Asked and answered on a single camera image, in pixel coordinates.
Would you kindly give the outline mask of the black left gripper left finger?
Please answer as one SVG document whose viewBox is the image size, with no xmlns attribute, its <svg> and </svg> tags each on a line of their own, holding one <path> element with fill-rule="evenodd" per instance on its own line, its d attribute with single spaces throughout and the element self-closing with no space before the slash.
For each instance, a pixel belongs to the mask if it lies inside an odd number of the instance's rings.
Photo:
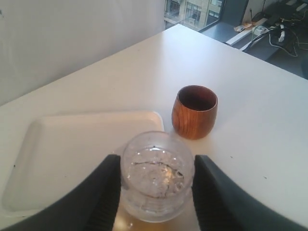
<svg viewBox="0 0 308 231">
<path fill-rule="evenodd" d="M 7 231 L 111 231 L 120 200 L 120 156 L 108 155 L 70 193 Z"/>
</svg>

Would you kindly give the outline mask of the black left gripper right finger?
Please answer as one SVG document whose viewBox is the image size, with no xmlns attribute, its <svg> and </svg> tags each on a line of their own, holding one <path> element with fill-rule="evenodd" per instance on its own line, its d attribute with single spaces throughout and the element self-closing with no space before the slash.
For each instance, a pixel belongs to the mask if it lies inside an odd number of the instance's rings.
<svg viewBox="0 0 308 231">
<path fill-rule="evenodd" d="M 232 181 L 207 155 L 196 155 L 193 204 L 202 231 L 305 231 Z"/>
</svg>

